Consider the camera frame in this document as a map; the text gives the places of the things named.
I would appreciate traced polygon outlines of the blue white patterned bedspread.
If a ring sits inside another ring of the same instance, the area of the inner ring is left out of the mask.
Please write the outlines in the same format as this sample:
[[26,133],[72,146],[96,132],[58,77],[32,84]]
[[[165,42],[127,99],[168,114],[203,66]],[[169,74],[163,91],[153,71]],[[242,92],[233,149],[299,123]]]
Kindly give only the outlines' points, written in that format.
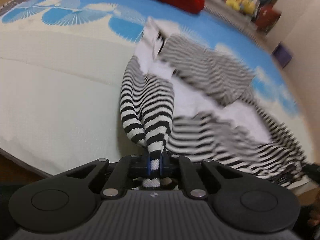
[[139,154],[118,104],[149,17],[254,70],[259,103],[315,161],[306,122],[270,55],[208,12],[192,15],[154,0],[27,0],[2,15],[1,148],[49,175]]

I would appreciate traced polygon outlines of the yellow plush toy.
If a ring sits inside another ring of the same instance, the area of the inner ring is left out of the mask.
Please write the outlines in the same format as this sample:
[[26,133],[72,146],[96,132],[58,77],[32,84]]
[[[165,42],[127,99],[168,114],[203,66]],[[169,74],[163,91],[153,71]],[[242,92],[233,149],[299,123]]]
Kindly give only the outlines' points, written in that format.
[[259,0],[224,0],[225,4],[244,15],[252,16],[259,7]]

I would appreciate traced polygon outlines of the red plush toy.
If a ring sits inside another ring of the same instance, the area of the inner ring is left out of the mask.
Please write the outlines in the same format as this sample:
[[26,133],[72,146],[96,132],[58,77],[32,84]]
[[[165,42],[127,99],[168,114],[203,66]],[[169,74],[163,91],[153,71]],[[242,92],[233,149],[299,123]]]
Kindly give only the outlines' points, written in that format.
[[273,8],[273,5],[263,5],[255,19],[257,31],[268,33],[281,17],[281,12]]

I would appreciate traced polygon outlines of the purple box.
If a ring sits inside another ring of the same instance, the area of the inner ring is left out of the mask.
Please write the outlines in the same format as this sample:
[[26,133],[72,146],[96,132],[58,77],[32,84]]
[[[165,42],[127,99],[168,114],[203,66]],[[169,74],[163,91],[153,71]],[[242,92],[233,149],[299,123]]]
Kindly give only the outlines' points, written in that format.
[[291,51],[289,51],[289,49],[283,43],[279,43],[276,46],[276,48],[272,51],[272,55],[281,66],[281,68],[285,68],[292,60]]

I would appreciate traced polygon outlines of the black white striped garment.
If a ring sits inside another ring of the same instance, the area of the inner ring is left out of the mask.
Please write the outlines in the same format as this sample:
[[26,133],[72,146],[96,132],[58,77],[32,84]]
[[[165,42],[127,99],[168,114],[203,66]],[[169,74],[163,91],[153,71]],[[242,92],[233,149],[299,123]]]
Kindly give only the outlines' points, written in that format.
[[146,150],[147,173],[133,187],[174,187],[162,174],[167,154],[214,160],[281,186],[302,180],[306,156],[291,131],[259,105],[254,78],[233,55],[148,18],[120,94],[123,129]]

